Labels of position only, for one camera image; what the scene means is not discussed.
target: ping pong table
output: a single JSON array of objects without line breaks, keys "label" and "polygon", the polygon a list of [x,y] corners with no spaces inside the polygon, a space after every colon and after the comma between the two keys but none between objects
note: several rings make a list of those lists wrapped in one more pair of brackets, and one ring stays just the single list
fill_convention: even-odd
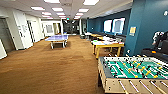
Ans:
[{"label": "ping pong table", "polygon": [[65,45],[67,44],[67,40],[68,40],[68,35],[54,35],[45,39],[45,41],[51,41],[52,49],[54,48],[54,45],[53,45],[54,43],[62,43],[63,48],[65,48]]}]

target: white wall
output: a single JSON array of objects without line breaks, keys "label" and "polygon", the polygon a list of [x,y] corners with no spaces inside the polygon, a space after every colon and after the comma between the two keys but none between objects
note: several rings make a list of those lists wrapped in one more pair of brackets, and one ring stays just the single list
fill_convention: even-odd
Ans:
[{"label": "white wall", "polygon": [[15,9],[13,9],[12,11],[13,11],[13,14],[15,17],[17,27],[18,28],[20,27],[20,30],[18,29],[19,33],[22,33],[21,40],[22,40],[24,48],[29,48],[29,47],[33,46],[31,36],[30,36],[30,31],[29,31],[28,25],[27,25],[25,13],[23,13],[19,10],[15,10]]},{"label": "white wall", "polygon": [[23,44],[22,44],[22,40],[20,38],[20,34],[18,32],[18,28],[16,25],[16,21],[13,15],[13,11],[12,9],[7,9],[7,14],[9,15],[8,18],[6,18],[13,42],[15,44],[16,50],[18,49],[24,49]]},{"label": "white wall", "polygon": [[[53,36],[53,35],[55,35],[54,34],[53,23],[60,23],[60,22],[61,21],[42,21],[45,36]],[[47,33],[46,25],[52,25],[52,31],[53,31],[52,33]]]},{"label": "white wall", "polygon": [[1,42],[1,39],[0,39],[0,59],[4,58],[6,56],[7,56],[7,54],[5,52],[5,49],[4,49],[3,44]]},{"label": "white wall", "polygon": [[25,14],[19,10],[7,8],[7,24],[11,32],[16,50],[33,46]]},{"label": "white wall", "polygon": [[6,8],[0,7],[0,17],[2,17],[2,18],[9,17],[7,12],[6,12]]},{"label": "white wall", "polygon": [[31,22],[33,34],[35,37],[35,42],[40,41],[41,39],[44,39],[44,33],[42,32],[42,24],[41,19],[35,16],[31,16],[26,14],[26,19]]}]

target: window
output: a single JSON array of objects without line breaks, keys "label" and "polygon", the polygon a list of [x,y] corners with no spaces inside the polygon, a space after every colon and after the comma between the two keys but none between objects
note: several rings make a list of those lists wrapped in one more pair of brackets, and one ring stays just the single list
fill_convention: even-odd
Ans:
[{"label": "window", "polygon": [[120,18],[120,19],[114,19],[113,20],[112,32],[114,34],[122,34],[123,28],[124,28],[124,21],[125,21],[125,18]]},{"label": "window", "polygon": [[112,20],[104,21],[104,31],[105,32],[110,32],[111,31],[111,23],[112,23]]}]

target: foosball table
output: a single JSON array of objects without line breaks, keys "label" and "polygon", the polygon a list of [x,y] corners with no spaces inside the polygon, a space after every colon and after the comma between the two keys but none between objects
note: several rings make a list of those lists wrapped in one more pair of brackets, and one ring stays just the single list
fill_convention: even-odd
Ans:
[{"label": "foosball table", "polygon": [[105,93],[168,93],[168,64],[154,57],[99,57],[98,73]]}]

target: blue wall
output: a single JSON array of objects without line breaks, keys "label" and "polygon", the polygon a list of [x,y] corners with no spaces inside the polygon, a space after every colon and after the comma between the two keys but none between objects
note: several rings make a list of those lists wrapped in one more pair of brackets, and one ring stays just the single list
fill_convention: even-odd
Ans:
[{"label": "blue wall", "polygon": [[112,15],[108,15],[105,17],[98,17],[95,19],[88,19],[87,20],[87,31],[88,32],[104,32],[104,21],[105,20],[114,20],[114,19],[119,19],[119,18],[125,18],[125,24],[124,24],[124,29],[123,29],[123,35],[127,34],[127,28],[128,28],[128,23],[129,23],[129,17],[130,17],[130,12],[131,10],[125,10],[119,13],[115,13]]},{"label": "blue wall", "polygon": [[[168,30],[168,16],[163,15],[165,10],[168,10],[168,0],[134,0],[125,53],[131,50],[129,55],[132,56],[140,54],[143,48],[152,48],[154,33]],[[132,26],[137,27],[135,36],[129,35],[129,28]]]}]

